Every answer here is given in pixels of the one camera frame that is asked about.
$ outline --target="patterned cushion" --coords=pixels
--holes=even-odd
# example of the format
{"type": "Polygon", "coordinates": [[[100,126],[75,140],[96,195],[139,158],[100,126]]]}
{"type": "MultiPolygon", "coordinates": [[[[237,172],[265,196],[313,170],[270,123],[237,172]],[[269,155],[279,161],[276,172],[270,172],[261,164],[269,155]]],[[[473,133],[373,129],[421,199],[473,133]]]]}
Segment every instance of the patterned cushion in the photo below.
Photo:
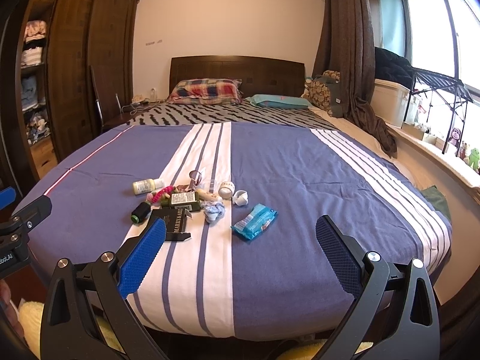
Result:
{"type": "MultiPolygon", "coordinates": [[[[340,81],[340,72],[326,70],[323,75],[335,78],[337,81],[340,81]]],[[[308,98],[312,105],[324,111],[327,111],[328,115],[332,116],[332,110],[330,109],[330,90],[318,79],[306,80],[305,93],[302,97],[308,98]]]]}
{"type": "Polygon", "coordinates": [[[166,100],[174,104],[239,104],[239,79],[190,79],[180,81],[166,100]]]}

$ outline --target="red stripe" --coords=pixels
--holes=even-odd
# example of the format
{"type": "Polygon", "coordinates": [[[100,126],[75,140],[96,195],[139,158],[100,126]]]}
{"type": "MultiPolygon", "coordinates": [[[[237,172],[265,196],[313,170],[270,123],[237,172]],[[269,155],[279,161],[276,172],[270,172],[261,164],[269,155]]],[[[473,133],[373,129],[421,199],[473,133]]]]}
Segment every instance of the red stripe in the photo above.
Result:
{"type": "Polygon", "coordinates": [[[75,166],[72,166],[69,170],[67,170],[57,181],[55,181],[52,186],[47,189],[44,193],[44,195],[48,195],[52,189],[54,189],[65,177],[67,174],[69,174],[71,171],[73,171],[73,169],[75,169],[76,167],[80,166],[81,164],[83,164],[86,160],[88,160],[90,157],[92,157],[95,153],[99,152],[101,149],[103,149],[105,146],[107,146],[109,143],[112,143],[114,140],[116,140],[120,135],[122,135],[124,132],[130,130],[133,126],[130,126],[128,127],[127,129],[119,132],[113,139],[109,140],[107,143],[104,143],[102,146],[100,146],[98,149],[96,149],[95,151],[93,151],[92,153],[90,153],[90,155],[88,157],[85,157],[82,161],[80,161],[78,164],[76,164],[75,166]]]}

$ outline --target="zebra print blanket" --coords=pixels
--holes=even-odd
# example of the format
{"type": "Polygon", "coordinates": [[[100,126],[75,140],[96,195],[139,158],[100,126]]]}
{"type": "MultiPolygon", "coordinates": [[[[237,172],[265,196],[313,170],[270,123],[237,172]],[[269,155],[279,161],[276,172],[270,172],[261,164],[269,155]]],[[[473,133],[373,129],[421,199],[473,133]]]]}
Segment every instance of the zebra print blanket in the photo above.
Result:
{"type": "Polygon", "coordinates": [[[337,130],[325,119],[308,109],[278,109],[241,104],[186,105],[160,104],[135,117],[127,124],[184,126],[201,123],[251,122],[337,130]]]}

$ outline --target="green frog toy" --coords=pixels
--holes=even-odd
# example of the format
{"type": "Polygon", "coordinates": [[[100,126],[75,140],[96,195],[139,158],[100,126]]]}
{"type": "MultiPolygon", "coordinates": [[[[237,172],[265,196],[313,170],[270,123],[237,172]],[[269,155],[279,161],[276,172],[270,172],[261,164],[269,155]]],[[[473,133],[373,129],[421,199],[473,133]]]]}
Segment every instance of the green frog toy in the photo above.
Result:
{"type": "Polygon", "coordinates": [[[479,169],[479,162],[480,162],[480,154],[477,148],[472,149],[469,155],[469,167],[473,168],[474,170],[479,169]]]}

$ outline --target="wooden wardrobe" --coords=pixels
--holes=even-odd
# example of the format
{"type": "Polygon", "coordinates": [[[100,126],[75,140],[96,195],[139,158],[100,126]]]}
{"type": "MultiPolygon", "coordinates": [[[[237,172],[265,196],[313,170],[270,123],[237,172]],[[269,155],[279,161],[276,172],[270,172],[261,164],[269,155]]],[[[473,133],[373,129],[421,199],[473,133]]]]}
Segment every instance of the wooden wardrobe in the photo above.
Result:
{"type": "MultiPolygon", "coordinates": [[[[6,160],[1,162],[4,187],[14,187],[20,197],[39,180],[39,143],[29,146],[21,104],[23,34],[32,12],[50,2],[21,0],[10,15],[0,50],[0,130],[6,160]]],[[[47,42],[37,80],[51,130],[51,142],[59,162],[100,132],[91,65],[115,69],[115,83],[121,105],[131,102],[132,52],[135,12],[138,0],[56,0],[51,4],[47,42]]]]}

